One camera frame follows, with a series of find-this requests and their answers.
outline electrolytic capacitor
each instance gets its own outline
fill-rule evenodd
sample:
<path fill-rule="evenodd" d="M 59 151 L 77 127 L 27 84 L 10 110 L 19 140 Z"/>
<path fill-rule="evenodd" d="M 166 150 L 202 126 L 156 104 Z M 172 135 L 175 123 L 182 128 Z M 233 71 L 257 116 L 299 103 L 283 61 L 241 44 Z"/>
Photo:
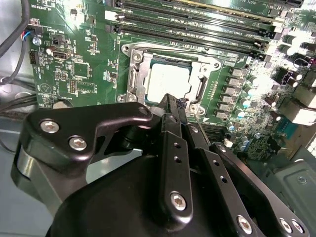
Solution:
<path fill-rule="evenodd" d="M 303 43 L 303 41 L 304 40 L 302 38 L 296 36 L 289 36 L 286 40 L 286 42 L 293 46 L 300 46 Z"/>
<path fill-rule="evenodd" d="M 297 87 L 298 85 L 298 82 L 292 78 L 290 78 L 288 81 L 287 81 L 287 84 L 290 85 L 291 87 Z"/>
<path fill-rule="evenodd" d="M 276 113 L 276 112 L 274 112 L 274 111 L 271 111 L 271 112 L 270 112 L 270 115 L 271 115 L 271 117 L 273 117 L 273 119 L 274 119 L 275 121 L 280 121 L 281 118 L 282 118 L 278 113 Z"/>
<path fill-rule="evenodd" d="M 301 46 L 309 51 L 316 52 L 315 43 L 303 43 Z"/>
<path fill-rule="evenodd" d="M 56 49 L 57 49 L 56 46 L 50 46 L 50 47 L 46 48 L 46 53 L 47 53 L 48 55 L 52 55 L 52 53 L 53 53 Z"/>
<path fill-rule="evenodd" d="M 256 76 L 252 76 L 251 78 L 249 78 L 249 81 L 254 85 L 254 86 L 258 86 L 260 84 L 260 79 L 257 78 Z"/>
<path fill-rule="evenodd" d="M 271 99 L 270 97 L 267 97 L 266 99 L 265 99 L 265 101 L 268 103 L 268 105 L 270 105 L 271 107 L 274 107 L 274 106 L 276 106 L 277 104 L 276 104 L 276 102 L 273 100 L 273 99 Z"/>
<path fill-rule="evenodd" d="M 250 106 L 250 101 L 246 97 L 241 98 L 240 103 L 244 108 L 248 108 Z"/>
<path fill-rule="evenodd" d="M 235 110 L 235 115 L 238 117 L 238 118 L 243 118 L 243 117 L 245 117 L 245 112 L 244 111 L 242 111 L 242 109 L 236 109 Z"/>
<path fill-rule="evenodd" d="M 303 75 L 299 74 L 298 72 L 293 72 L 291 77 L 293 77 L 295 80 L 301 80 Z"/>
<path fill-rule="evenodd" d="M 253 96 L 256 92 L 256 90 L 251 86 L 247 86 L 244 91 L 250 96 Z"/>
<path fill-rule="evenodd" d="M 241 138 L 241 143 L 247 146 L 249 144 L 249 139 L 246 136 L 244 136 Z"/>
<path fill-rule="evenodd" d="M 232 122 L 227 123 L 226 127 L 227 127 L 228 131 L 234 131 L 235 130 L 235 127 L 234 127 Z"/>
<path fill-rule="evenodd" d="M 285 53 L 287 56 L 294 55 L 296 53 L 296 51 L 297 51 L 297 48 L 290 47 L 290 46 L 287 46 L 287 45 L 282 48 L 282 52 Z"/>
<path fill-rule="evenodd" d="M 273 101 L 277 103 L 278 100 L 279 100 L 279 98 L 280 98 L 280 96 L 279 96 L 278 94 L 276 94 L 276 95 L 273 97 Z"/>

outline ram slot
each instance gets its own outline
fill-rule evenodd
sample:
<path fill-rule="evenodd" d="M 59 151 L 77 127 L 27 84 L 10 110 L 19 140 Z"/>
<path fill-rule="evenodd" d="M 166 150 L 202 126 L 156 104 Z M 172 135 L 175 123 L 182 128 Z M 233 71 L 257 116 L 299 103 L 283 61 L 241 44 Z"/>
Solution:
<path fill-rule="evenodd" d="M 203 22 L 212 23 L 214 25 L 220 24 L 227 27 L 237 27 L 241 30 L 246 30 L 250 32 L 257 33 L 260 29 L 266 29 L 269 26 L 266 24 L 261 24 L 260 22 L 249 21 L 245 19 L 237 19 L 234 17 L 228 17 L 219 15 L 217 13 L 211 13 L 207 11 L 201 11 L 196 9 L 191 9 L 188 7 L 176 7 L 172 5 L 162 4 L 159 2 L 151 1 L 153 4 L 145 4 L 142 2 L 124 0 L 122 1 L 121 7 L 126 9 L 141 9 L 147 10 L 151 13 L 162 13 L 177 17 L 190 18 L 193 20 L 199 20 Z"/>
<path fill-rule="evenodd" d="M 243 54 L 250 54 L 251 52 L 254 51 L 250 48 L 241 48 L 238 46 L 222 44 L 222 43 L 218 43 L 214 41 L 190 38 L 185 35 L 181 35 L 177 33 L 171 34 L 171 32 L 157 31 L 157 29 L 155 29 L 155 27 L 153 26 L 148 27 L 147 29 L 144 29 L 143 27 L 138 27 L 138 26 L 116 25 L 115 29 L 116 29 L 116 32 L 120 34 L 134 34 L 134 35 L 142 35 L 145 37 L 155 37 L 156 39 L 174 40 L 175 42 L 185 42 L 185 43 L 192 44 L 195 46 L 200 46 L 200 47 L 212 47 L 216 49 L 221 49 L 222 51 L 230 51 L 230 52 L 237 52 L 237 53 L 243 53 Z"/>
<path fill-rule="evenodd" d="M 243 34 L 238 29 L 227 29 L 218 26 L 199 24 L 195 21 L 189 21 L 186 19 L 176 19 L 176 18 L 162 18 L 161 16 L 157 16 L 158 18 L 152 18 L 147 16 L 140 16 L 136 14 L 124 13 L 121 17 L 124 17 L 124 21 L 129 22 L 143 22 L 143 23 L 152 23 L 161 26 L 174 27 L 180 30 L 190 30 L 190 32 L 207 34 L 210 36 L 221 37 L 228 40 L 237 40 L 244 43 L 253 44 L 255 41 L 254 35 Z"/>

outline silver screw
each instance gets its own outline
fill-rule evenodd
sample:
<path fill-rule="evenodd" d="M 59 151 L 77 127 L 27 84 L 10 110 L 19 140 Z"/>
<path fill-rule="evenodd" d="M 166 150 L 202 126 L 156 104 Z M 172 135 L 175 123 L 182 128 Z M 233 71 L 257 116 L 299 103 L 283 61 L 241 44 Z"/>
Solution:
<path fill-rule="evenodd" d="M 307 182 L 306 178 L 303 176 L 297 177 L 297 181 L 301 184 L 305 184 Z"/>
<path fill-rule="evenodd" d="M 288 233 L 292 233 L 292 228 L 290 227 L 290 225 L 282 218 L 280 218 L 281 224 L 283 226 L 283 228 L 286 230 L 286 232 Z"/>
<path fill-rule="evenodd" d="M 191 126 L 193 132 L 198 133 L 198 129 L 196 127 Z"/>
<path fill-rule="evenodd" d="M 41 45 L 41 39 L 38 38 L 38 37 L 34 37 L 34 38 L 32 39 L 32 43 L 33 43 L 34 45 L 36 45 L 36 46 L 40 46 L 40 45 Z"/>
<path fill-rule="evenodd" d="M 76 151 L 83 151 L 87 143 L 80 137 L 73 137 L 69 140 L 69 146 Z"/>
<path fill-rule="evenodd" d="M 170 196 L 172 205 L 179 211 L 183 211 L 186 208 L 186 201 L 180 194 L 173 193 Z"/>
<path fill-rule="evenodd" d="M 243 216 L 238 216 L 237 221 L 239 226 L 242 228 L 243 231 L 245 231 L 246 234 L 251 234 L 252 233 L 252 228 L 250 223 L 243 217 Z"/>
<path fill-rule="evenodd" d="M 294 221 L 294 220 L 292 220 L 292 223 L 293 223 L 293 225 L 294 225 L 294 227 L 299 231 L 299 233 L 304 233 L 304 230 L 303 230 L 303 228 L 301 227 L 301 225 L 300 224 L 298 224 L 296 221 Z"/>
<path fill-rule="evenodd" d="M 218 147 L 222 152 L 226 152 L 225 147 L 223 147 L 221 144 L 218 144 L 217 147 Z"/>
<path fill-rule="evenodd" d="M 256 139 L 261 138 L 261 134 L 260 134 L 260 132 L 257 132 L 257 133 L 256 133 L 256 134 L 254 134 L 253 136 L 254 136 L 254 138 L 256 138 Z"/>
<path fill-rule="evenodd" d="M 140 62 L 142 60 L 142 56 L 139 53 L 136 53 L 133 58 L 136 62 Z"/>
<path fill-rule="evenodd" d="M 170 118 L 170 120 L 173 121 L 173 122 L 177 122 L 177 121 L 178 121 L 178 120 L 175 118 L 175 116 L 173 116 L 173 115 L 169 115 L 169 118 Z"/>
<path fill-rule="evenodd" d="M 145 115 L 148 114 L 147 110 L 144 107 L 139 107 L 138 109 L 142 114 L 145 114 Z"/>
<path fill-rule="evenodd" d="M 59 130 L 59 125 L 53 121 L 44 121 L 40 123 L 40 127 L 44 132 L 55 133 Z"/>

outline cable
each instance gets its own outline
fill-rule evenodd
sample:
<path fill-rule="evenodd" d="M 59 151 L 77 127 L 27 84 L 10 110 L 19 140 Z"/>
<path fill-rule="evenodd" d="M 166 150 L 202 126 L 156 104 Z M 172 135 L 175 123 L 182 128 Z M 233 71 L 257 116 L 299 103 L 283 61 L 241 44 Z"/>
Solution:
<path fill-rule="evenodd" d="M 297 66 L 295 65 L 295 62 L 298 61 L 298 60 L 301 60 L 301 61 L 303 61 L 303 62 L 309 64 L 309 62 L 306 61 L 305 59 L 303 59 L 303 58 L 297 58 L 297 59 L 295 59 L 294 62 L 293 62 L 293 65 L 294 65 L 295 68 L 304 68 L 304 67 L 307 67 L 307 66 L 302 66 L 302 67 L 298 66 L 298 67 L 297 67 Z"/>
<path fill-rule="evenodd" d="M 20 87 L 23 87 L 23 88 L 31 90 L 31 91 L 36 91 L 35 85 L 33 83 L 22 81 L 19 79 L 14 79 L 10 84 L 18 85 Z"/>
<path fill-rule="evenodd" d="M 22 16 L 21 23 L 9 35 L 7 39 L 0 45 L 0 58 L 11 48 L 13 43 L 19 38 L 27 27 L 30 20 L 30 4 L 29 0 L 21 0 Z"/>
<path fill-rule="evenodd" d="M 28 95 L 28 96 L 24 96 L 15 100 L 11 100 L 7 103 L 3 103 L 0 105 L 0 112 L 7 110 L 8 108 L 24 103 L 24 102 L 28 102 L 28 101 L 34 101 L 36 100 L 36 95 Z"/>
<path fill-rule="evenodd" d="M 36 101 L 36 99 L 30 100 L 30 101 L 26 101 L 17 105 L 12 105 L 6 109 L 4 109 L 1 112 L 6 112 L 8 110 L 15 110 L 15 109 L 20 109 L 20 108 L 24 108 L 24 107 L 28 107 L 30 105 L 36 105 L 38 102 Z"/>
<path fill-rule="evenodd" d="M 16 68 L 14 70 L 14 72 L 12 73 L 11 76 L 9 77 L 6 77 L 6 78 L 3 78 L 1 81 L 0 81 L 0 85 L 7 85 L 9 83 L 11 83 L 14 78 L 18 75 L 20 69 L 21 69 L 21 66 L 22 66 L 22 63 L 23 63 L 23 59 L 24 59 L 24 55 L 26 53 L 26 48 L 27 48 L 27 43 L 26 41 L 22 41 L 22 46 L 21 46 L 21 54 L 20 54 L 20 57 L 19 57 L 19 60 L 18 60 L 18 63 L 16 65 Z"/>
<path fill-rule="evenodd" d="M 2 146 L 7 152 L 15 154 L 14 150 L 11 150 L 9 147 L 5 145 L 5 143 L 0 139 L 0 146 Z"/>

